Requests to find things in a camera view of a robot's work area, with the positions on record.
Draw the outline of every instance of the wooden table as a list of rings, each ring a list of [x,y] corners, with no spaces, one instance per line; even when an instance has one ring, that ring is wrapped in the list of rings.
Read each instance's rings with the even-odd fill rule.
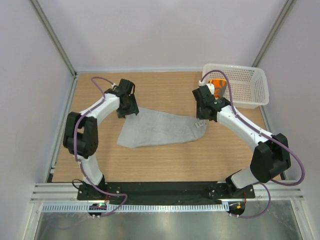
[[[201,72],[143,72],[81,74],[71,111],[80,112],[100,97],[90,78],[101,76],[115,83],[121,78],[135,83],[138,106],[181,116],[195,116],[196,102],[192,90],[197,88]],[[110,84],[97,80],[102,89]],[[246,117],[265,127],[259,108],[239,109]],[[249,166],[249,147],[225,126],[209,122],[205,135],[194,142],[152,147],[126,148],[117,145],[124,119],[116,112],[98,127],[97,161],[106,181],[221,181]],[[82,178],[73,155],[61,147],[53,182],[70,182]]]

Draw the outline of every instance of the white wall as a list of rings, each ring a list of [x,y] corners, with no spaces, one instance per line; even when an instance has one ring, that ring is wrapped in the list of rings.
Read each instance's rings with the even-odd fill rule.
[[[251,66],[285,0],[39,0],[77,71]]]
[[[268,79],[271,128],[288,138],[306,170],[302,183],[316,228],[320,226],[320,1],[297,1],[261,64]],[[300,177],[291,158],[290,179]]]
[[[0,239],[21,239],[72,77],[27,0],[0,1]]]

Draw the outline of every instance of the laundry basket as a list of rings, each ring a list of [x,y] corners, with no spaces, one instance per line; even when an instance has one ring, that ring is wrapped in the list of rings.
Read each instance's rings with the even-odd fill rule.
[[[231,85],[233,103],[237,108],[255,109],[269,102],[269,90],[265,72],[257,67],[236,66],[208,63],[204,66],[202,76],[211,70],[221,70],[228,77]],[[223,79],[219,72],[212,72],[205,77],[207,83],[211,79]],[[223,95],[229,98],[229,89]]]

